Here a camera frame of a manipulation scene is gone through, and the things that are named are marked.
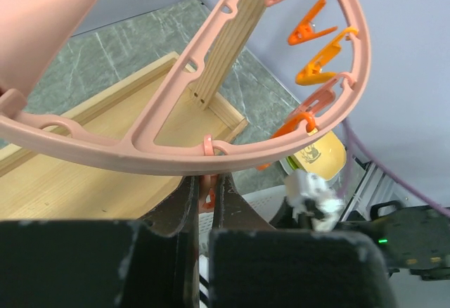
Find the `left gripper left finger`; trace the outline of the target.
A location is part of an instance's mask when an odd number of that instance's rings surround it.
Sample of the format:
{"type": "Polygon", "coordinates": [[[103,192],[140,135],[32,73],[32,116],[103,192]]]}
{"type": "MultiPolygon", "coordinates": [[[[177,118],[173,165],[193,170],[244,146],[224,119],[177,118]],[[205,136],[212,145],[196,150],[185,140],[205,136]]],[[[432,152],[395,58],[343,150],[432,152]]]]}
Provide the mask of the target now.
{"type": "Polygon", "coordinates": [[[198,307],[199,178],[184,177],[145,215],[143,283],[151,307],[198,307]]]}

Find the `wooden hanger rack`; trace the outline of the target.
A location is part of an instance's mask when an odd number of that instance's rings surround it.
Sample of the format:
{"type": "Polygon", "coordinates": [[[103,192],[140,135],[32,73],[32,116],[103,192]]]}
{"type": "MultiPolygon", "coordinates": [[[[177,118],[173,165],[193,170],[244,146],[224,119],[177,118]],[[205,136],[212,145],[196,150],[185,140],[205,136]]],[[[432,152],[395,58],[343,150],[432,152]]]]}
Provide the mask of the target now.
{"type": "Polygon", "coordinates": [[[190,174],[249,193],[292,110],[240,36],[257,20],[184,0],[72,31],[96,0],[1,0],[1,218],[136,219],[190,174]]]}

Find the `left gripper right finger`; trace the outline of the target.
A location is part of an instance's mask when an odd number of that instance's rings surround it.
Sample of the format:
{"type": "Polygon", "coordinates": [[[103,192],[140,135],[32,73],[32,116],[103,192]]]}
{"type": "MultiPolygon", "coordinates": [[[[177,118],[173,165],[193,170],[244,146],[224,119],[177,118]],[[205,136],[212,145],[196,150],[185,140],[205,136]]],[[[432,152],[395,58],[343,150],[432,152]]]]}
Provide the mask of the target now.
{"type": "Polygon", "coordinates": [[[212,231],[274,231],[240,195],[231,174],[220,174],[214,187],[212,231]]]}

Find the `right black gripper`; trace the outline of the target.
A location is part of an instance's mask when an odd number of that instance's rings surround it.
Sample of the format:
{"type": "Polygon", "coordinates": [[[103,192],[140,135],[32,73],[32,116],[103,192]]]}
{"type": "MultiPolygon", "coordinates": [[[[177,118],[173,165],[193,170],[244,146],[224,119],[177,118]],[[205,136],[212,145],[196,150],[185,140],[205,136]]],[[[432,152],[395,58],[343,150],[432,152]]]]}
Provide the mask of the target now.
{"type": "Polygon", "coordinates": [[[277,229],[356,231],[377,245],[389,275],[407,269],[423,281],[449,280],[449,218],[430,206],[404,207],[391,200],[371,206],[369,219],[353,210],[345,221],[323,214],[316,220],[317,213],[295,214],[283,202],[270,224],[277,229]]]}

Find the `white plastic basket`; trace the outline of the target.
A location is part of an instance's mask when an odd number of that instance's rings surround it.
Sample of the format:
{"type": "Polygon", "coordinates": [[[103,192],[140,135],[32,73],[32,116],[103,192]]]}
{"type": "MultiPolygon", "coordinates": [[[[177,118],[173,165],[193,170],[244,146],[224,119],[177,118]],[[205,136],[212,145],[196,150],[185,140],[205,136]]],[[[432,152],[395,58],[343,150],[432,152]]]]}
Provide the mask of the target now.
{"type": "MultiPolygon", "coordinates": [[[[262,191],[245,194],[243,198],[264,220],[277,229],[299,229],[293,220],[293,211],[285,199],[285,187],[274,186],[262,191]]],[[[209,233],[212,229],[213,213],[204,212],[199,216],[200,255],[209,258],[209,233]]]]}

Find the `white black striped sock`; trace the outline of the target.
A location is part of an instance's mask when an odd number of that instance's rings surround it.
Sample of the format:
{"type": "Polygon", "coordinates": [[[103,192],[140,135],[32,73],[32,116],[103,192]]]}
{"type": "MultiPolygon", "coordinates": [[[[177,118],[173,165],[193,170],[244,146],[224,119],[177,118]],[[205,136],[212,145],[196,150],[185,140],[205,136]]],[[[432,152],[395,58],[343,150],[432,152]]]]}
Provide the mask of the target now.
{"type": "Polygon", "coordinates": [[[199,256],[199,308],[209,307],[209,258],[199,256]]]}

